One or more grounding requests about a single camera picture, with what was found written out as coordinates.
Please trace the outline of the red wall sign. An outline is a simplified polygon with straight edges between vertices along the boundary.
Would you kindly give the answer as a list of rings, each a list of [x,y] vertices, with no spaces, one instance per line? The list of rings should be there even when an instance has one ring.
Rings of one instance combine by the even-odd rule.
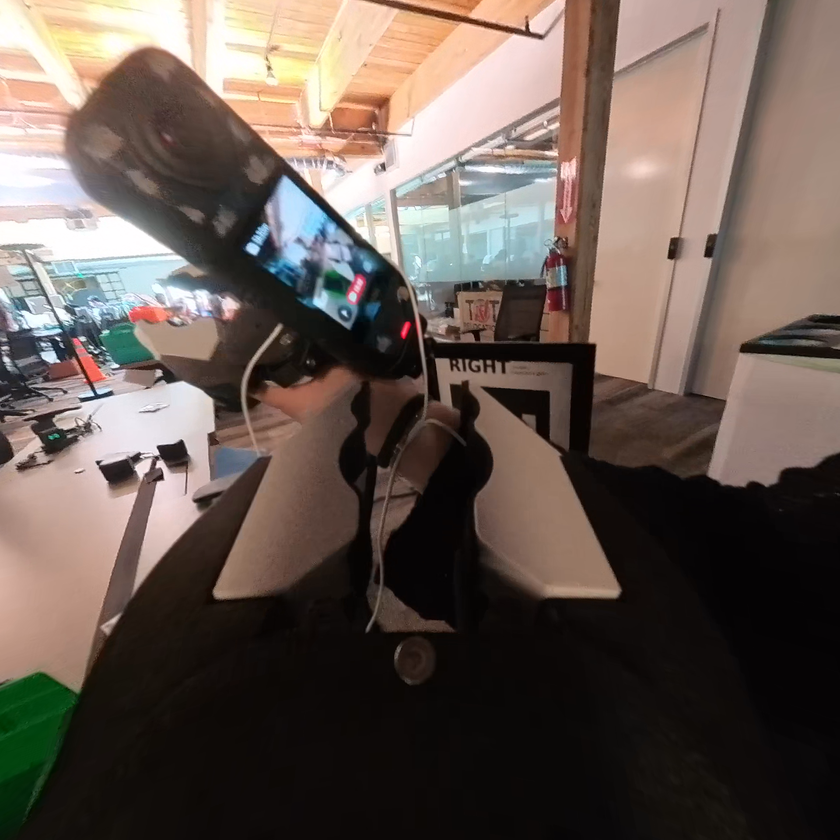
[[[576,216],[580,180],[579,159],[562,161],[558,170],[556,215],[562,225],[571,224]]]

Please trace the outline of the white cabinet black top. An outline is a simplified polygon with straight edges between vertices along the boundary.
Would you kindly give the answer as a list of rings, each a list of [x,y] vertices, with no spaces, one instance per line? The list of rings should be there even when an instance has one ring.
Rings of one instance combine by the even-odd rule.
[[[813,314],[743,343],[707,475],[773,484],[839,452],[839,316]]]

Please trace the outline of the red fire extinguisher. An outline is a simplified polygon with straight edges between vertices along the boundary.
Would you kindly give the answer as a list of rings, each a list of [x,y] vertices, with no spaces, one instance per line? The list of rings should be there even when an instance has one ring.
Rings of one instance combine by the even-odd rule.
[[[559,236],[550,241],[548,253],[542,263],[541,279],[545,286],[546,312],[569,312],[571,289],[569,281],[569,241]]]

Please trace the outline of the person's dark sweater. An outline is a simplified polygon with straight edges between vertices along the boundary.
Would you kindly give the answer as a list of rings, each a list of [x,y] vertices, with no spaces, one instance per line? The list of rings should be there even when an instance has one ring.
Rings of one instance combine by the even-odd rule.
[[[736,614],[756,634],[838,658],[839,455],[771,485],[714,489]]]

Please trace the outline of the black office chair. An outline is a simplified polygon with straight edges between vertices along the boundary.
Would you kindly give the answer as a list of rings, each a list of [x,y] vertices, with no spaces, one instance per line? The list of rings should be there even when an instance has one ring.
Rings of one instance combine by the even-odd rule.
[[[547,288],[544,285],[518,281],[507,283],[501,292],[493,340],[538,343],[546,297]]]

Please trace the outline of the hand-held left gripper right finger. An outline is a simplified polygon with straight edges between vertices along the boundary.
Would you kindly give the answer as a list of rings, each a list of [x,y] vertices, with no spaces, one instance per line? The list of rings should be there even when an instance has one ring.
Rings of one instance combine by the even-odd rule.
[[[475,430],[490,475],[474,505],[482,563],[537,600],[615,600],[613,569],[560,452],[482,387]]]

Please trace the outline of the black device green light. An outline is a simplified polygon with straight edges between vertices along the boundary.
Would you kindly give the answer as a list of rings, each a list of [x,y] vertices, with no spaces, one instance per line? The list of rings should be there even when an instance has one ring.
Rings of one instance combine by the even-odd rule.
[[[60,427],[51,417],[42,418],[32,423],[30,431],[40,442],[41,451],[44,455],[55,455],[75,444],[80,437],[79,427]]]

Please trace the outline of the white printed box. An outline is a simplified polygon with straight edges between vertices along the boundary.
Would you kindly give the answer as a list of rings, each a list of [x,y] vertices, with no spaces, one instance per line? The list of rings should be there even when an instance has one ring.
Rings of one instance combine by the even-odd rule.
[[[462,290],[456,294],[456,310],[460,335],[472,336],[477,342],[495,340],[502,290]]]

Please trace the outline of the wooden post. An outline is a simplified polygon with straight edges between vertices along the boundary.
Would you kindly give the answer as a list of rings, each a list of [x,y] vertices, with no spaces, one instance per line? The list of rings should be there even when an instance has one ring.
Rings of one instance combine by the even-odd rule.
[[[576,157],[580,180],[575,219],[562,225],[557,172],[553,233],[569,241],[570,311],[550,314],[551,341],[590,340],[619,14],[619,1],[568,1],[564,6],[558,170],[562,161]]]

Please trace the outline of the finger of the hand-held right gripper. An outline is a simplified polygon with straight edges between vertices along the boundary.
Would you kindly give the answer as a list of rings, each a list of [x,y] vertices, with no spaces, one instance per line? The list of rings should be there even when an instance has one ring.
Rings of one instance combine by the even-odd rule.
[[[133,333],[158,361],[164,357],[210,361],[219,345],[218,324],[214,318],[199,318],[178,326],[169,322],[139,321],[133,325]]]

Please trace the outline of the green plastic bin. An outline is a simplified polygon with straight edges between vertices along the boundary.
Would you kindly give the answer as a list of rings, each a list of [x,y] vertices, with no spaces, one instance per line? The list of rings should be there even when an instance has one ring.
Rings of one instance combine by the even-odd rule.
[[[46,673],[1,685],[1,838],[13,838],[60,748],[77,693]]]
[[[110,329],[101,332],[101,344],[117,365],[133,364],[146,361],[148,351],[137,339],[131,322],[113,324]]]

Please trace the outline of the orange traffic cone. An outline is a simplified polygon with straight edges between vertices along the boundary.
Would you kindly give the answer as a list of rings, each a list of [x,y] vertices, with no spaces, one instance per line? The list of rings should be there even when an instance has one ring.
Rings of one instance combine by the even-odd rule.
[[[108,377],[98,367],[98,364],[87,351],[85,345],[77,338],[71,338],[73,357],[86,381],[92,385],[105,382]]]

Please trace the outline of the white door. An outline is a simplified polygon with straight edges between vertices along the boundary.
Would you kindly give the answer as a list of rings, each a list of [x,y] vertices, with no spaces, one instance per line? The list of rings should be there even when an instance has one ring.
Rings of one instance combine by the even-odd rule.
[[[654,380],[718,17],[614,77],[589,331],[601,375]]]
[[[770,2],[687,391],[742,343],[839,309],[839,2]]]

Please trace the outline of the black light stand tripod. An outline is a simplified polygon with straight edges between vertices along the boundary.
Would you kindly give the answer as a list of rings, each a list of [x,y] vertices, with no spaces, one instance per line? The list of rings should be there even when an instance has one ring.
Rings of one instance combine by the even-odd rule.
[[[90,376],[88,368],[86,368],[85,365],[82,363],[81,357],[79,356],[79,353],[77,351],[77,346],[74,344],[74,339],[70,336],[65,324],[61,321],[56,305],[50,297],[49,290],[46,288],[47,275],[44,271],[43,264],[39,262],[38,258],[34,257],[33,253],[27,248],[17,248],[17,252],[24,259],[29,270],[33,273],[35,280],[38,284],[38,288],[40,289],[42,295],[45,297],[46,302],[49,305],[49,309],[51,310],[52,315],[56,319],[56,324],[62,336],[63,344],[66,345],[66,349],[70,352],[72,359],[77,363],[77,366],[87,384],[87,390],[82,392],[78,396],[79,402],[92,403],[113,396],[113,391],[109,387],[103,387],[101,390],[98,389],[96,382],[93,381],[93,379]]]

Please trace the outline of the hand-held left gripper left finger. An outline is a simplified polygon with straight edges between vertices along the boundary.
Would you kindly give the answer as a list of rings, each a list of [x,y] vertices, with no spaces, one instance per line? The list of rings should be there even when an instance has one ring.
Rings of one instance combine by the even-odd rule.
[[[213,589],[218,601],[316,601],[351,592],[367,466],[356,416],[361,391],[346,387],[269,457]]]

